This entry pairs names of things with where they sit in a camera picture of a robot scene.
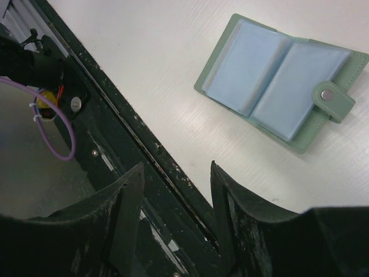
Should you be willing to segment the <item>sage green card holder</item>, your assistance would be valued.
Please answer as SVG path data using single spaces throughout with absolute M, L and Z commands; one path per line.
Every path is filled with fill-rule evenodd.
M 289 36 L 233 14 L 194 89 L 302 154 L 355 105 L 368 54 Z

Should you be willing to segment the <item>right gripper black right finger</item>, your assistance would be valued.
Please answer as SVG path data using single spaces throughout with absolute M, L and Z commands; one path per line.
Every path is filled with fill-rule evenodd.
M 263 199 L 211 164 L 224 276 L 367 276 L 368 208 L 315 207 L 301 214 Z

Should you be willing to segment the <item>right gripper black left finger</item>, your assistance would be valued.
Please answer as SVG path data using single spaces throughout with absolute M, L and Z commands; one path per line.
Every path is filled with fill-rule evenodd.
M 47 217 L 1 216 L 2 276 L 130 276 L 144 166 Z

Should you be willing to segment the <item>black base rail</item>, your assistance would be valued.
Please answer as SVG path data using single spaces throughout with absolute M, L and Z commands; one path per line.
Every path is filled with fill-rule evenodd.
M 144 167 L 134 276 L 221 276 L 213 210 L 47 1 L 32 1 L 88 99 L 74 118 L 76 159 L 95 189 Z

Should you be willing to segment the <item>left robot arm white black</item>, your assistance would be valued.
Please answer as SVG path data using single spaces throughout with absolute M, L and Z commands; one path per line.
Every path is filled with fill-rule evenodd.
M 36 29 L 18 42 L 8 28 L 1 24 L 1 76 L 25 86 L 54 89 L 62 85 L 65 66 L 61 59 L 51 56 L 44 47 L 47 36 L 38 38 Z

